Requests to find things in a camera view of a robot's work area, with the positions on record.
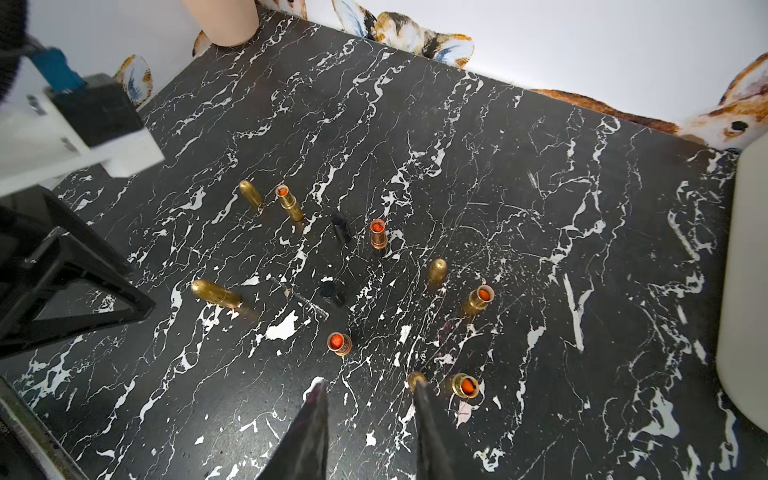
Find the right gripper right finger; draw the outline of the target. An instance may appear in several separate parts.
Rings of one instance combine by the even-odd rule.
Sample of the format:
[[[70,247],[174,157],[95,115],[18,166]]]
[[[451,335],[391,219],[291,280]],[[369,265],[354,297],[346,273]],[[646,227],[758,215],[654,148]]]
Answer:
[[[417,479],[456,479],[451,458],[437,428],[428,383],[419,385],[413,394],[417,426]]]

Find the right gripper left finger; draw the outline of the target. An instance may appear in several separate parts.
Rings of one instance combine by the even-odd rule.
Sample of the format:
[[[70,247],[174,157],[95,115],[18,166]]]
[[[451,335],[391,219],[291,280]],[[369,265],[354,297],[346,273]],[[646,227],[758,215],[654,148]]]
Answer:
[[[258,479],[326,479],[329,447],[327,383],[313,386]]]

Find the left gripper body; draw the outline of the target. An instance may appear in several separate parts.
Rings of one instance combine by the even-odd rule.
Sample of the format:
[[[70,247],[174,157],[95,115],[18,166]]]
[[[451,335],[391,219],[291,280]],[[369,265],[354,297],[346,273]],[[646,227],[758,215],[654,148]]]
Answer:
[[[133,268],[50,190],[33,186],[1,198],[3,358],[145,320],[156,303],[133,286]],[[40,319],[54,296],[77,282],[124,302],[123,310]]]

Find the gold lipstick cap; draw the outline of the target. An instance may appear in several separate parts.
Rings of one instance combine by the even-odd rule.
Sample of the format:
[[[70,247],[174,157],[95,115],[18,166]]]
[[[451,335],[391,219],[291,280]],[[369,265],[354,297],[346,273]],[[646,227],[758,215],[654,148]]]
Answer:
[[[426,377],[422,372],[413,371],[407,376],[407,385],[411,391],[415,391],[419,385],[424,385],[426,383]]]
[[[448,264],[445,259],[437,258],[429,266],[428,282],[433,285],[440,285],[445,281],[448,273]]]
[[[239,309],[243,304],[242,297],[236,292],[206,280],[194,280],[190,289],[198,298],[211,304],[230,309]]]
[[[243,180],[239,183],[238,188],[240,194],[250,204],[251,208],[256,212],[261,212],[263,209],[263,197],[253,184]]]

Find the gold lipstick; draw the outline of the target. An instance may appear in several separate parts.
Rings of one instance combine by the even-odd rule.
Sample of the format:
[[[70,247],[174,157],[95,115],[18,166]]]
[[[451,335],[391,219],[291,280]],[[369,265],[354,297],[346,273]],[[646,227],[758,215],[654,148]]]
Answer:
[[[483,284],[473,290],[464,306],[467,316],[474,316],[485,310],[495,298],[495,292],[489,285]]]
[[[278,185],[275,188],[275,194],[281,207],[293,221],[301,222],[304,219],[304,213],[287,185]]]
[[[452,392],[459,398],[473,399],[479,394],[479,383],[471,375],[455,374],[451,377],[449,384]]]
[[[376,250],[385,250],[388,245],[386,223],[382,219],[374,219],[370,224],[371,245]]]

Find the potted green plant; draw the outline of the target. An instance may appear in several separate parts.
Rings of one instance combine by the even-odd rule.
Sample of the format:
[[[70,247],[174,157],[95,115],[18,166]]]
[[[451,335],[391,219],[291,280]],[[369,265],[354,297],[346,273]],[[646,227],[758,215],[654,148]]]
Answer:
[[[254,0],[183,0],[211,42],[235,47],[249,41],[260,20]]]

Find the cream rectangular tray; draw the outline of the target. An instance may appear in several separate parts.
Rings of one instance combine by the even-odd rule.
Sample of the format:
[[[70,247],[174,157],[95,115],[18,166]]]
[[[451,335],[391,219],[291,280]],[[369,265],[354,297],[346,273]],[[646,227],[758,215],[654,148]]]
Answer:
[[[767,429],[767,137],[736,169],[716,354],[720,382],[738,410]]]

